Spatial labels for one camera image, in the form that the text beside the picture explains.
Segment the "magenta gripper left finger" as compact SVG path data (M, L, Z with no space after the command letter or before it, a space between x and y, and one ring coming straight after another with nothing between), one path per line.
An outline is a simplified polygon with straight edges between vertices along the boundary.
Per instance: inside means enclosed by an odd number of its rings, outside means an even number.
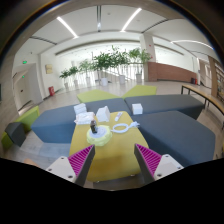
M47 171L83 187L94 155L95 146L90 145L69 157L59 157Z

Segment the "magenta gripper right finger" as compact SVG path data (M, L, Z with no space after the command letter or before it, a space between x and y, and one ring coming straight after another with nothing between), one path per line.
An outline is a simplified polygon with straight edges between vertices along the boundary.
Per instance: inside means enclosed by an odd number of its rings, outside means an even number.
M146 184L183 169L183 166L169 154L160 155L140 144L134 146L134 154Z

